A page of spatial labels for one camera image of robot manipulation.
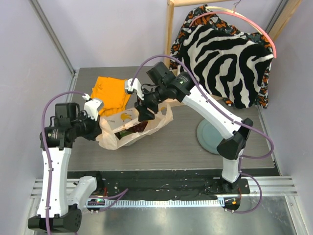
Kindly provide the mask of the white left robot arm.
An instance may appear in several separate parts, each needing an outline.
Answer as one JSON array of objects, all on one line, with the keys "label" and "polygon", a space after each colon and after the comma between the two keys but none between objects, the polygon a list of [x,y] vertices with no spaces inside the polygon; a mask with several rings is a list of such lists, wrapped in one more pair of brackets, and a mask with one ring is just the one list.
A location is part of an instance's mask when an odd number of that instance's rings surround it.
[{"label": "white left robot arm", "polygon": [[28,228],[52,233],[76,233],[82,221],[82,209],[91,194],[100,195],[104,183],[100,174],[87,175],[67,194],[67,170],[76,138],[95,140],[99,123],[91,118],[56,117],[55,125],[41,133],[44,160],[42,195],[37,214],[28,220]]}]

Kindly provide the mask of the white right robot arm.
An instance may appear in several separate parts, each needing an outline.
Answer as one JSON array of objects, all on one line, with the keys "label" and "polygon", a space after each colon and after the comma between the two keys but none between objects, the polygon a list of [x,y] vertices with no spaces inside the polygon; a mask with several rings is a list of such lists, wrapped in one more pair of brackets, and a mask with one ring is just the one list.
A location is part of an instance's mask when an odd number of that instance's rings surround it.
[{"label": "white right robot arm", "polygon": [[154,119],[158,106],[167,99],[175,99],[192,108],[218,131],[222,139],[216,150],[223,159],[220,185],[224,192],[233,193],[239,187],[240,157],[253,122],[235,116],[217,101],[205,94],[204,88],[189,73],[175,76],[171,71],[151,73],[155,89],[147,91],[137,78],[129,80],[125,86],[137,95],[135,108],[139,111],[139,121]]}]

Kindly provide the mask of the banana print plastic bag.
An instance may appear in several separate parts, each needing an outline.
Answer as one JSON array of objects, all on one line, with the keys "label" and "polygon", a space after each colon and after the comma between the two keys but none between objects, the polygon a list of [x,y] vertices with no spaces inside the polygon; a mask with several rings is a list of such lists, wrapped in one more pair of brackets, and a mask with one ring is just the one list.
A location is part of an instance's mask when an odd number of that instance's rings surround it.
[{"label": "banana print plastic bag", "polygon": [[173,120],[169,103],[158,105],[159,112],[153,120],[138,121],[139,112],[135,108],[100,118],[102,133],[96,137],[98,144],[107,150],[117,150],[129,146],[144,136],[151,135]]}]

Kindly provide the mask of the green fake fruit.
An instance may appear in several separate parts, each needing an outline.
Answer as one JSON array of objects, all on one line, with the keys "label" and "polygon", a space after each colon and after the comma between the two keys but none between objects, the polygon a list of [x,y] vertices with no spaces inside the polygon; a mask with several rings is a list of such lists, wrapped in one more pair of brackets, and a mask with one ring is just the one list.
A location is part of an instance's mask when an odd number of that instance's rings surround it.
[{"label": "green fake fruit", "polygon": [[127,130],[123,130],[123,131],[120,131],[120,132],[116,133],[115,135],[116,135],[119,139],[121,139],[121,138],[123,138],[123,137],[125,137],[125,136],[127,136],[127,135],[129,135],[129,134],[131,134],[131,132],[129,132],[129,131],[127,131]]}]

